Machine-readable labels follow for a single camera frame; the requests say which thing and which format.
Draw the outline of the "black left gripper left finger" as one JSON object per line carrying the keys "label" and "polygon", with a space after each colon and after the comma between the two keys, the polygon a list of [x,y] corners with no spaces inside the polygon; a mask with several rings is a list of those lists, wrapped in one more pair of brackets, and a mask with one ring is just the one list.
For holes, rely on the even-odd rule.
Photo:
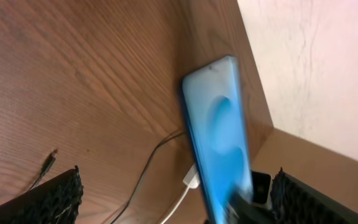
{"label": "black left gripper left finger", "polygon": [[82,203],[78,166],[0,205],[1,224],[74,224]]}

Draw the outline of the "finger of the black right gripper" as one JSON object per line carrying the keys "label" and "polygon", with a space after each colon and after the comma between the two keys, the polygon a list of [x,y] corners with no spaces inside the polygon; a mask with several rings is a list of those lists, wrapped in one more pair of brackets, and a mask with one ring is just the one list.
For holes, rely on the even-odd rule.
{"label": "finger of the black right gripper", "polygon": [[229,224],[275,224],[272,214],[259,207],[255,207],[235,193],[228,203]]}

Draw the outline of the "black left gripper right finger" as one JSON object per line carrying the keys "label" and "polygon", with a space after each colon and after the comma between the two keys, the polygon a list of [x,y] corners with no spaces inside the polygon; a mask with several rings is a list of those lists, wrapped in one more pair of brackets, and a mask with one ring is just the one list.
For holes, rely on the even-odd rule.
{"label": "black left gripper right finger", "polygon": [[280,170],[270,191],[277,223],[358,224],[358,213]]}

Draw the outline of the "blue screen smartphone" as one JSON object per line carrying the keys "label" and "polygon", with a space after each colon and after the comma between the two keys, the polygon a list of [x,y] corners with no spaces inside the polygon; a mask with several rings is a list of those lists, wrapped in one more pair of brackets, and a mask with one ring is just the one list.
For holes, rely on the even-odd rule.
{"label": "blue screen smartphone", "polygon": [[253,196],[237,60],[227,55],[185,76],[178,88],[211,223],[225,223],[231,197]]}

